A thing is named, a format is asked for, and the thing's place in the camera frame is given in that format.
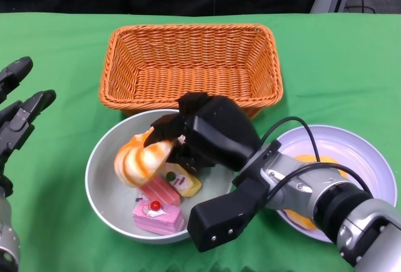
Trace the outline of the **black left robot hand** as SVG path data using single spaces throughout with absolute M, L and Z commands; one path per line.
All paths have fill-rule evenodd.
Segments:
M 33 68 L 30 57 L 22 57 L 1 70 L 1 101 L 15 90 Z M 56 100 L 54 90 L 35 93 L 26 101 L 18 100 L 1 110 L 1 196 L 13 193 L 13 183 L 4 175 L 4 168 L 15 150 L 21 149 L 34 130 L 33 122 Z

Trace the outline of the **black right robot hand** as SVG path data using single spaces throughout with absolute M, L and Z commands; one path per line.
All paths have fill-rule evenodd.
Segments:
M 171 141 L 168 163 L 196 174 L 217 164 L 241 170 L 260 148 L 251 120 L 230 98 L 206 92 L 189 92 L 178 100 L 179 111 L 154 123 L 144 145 Z

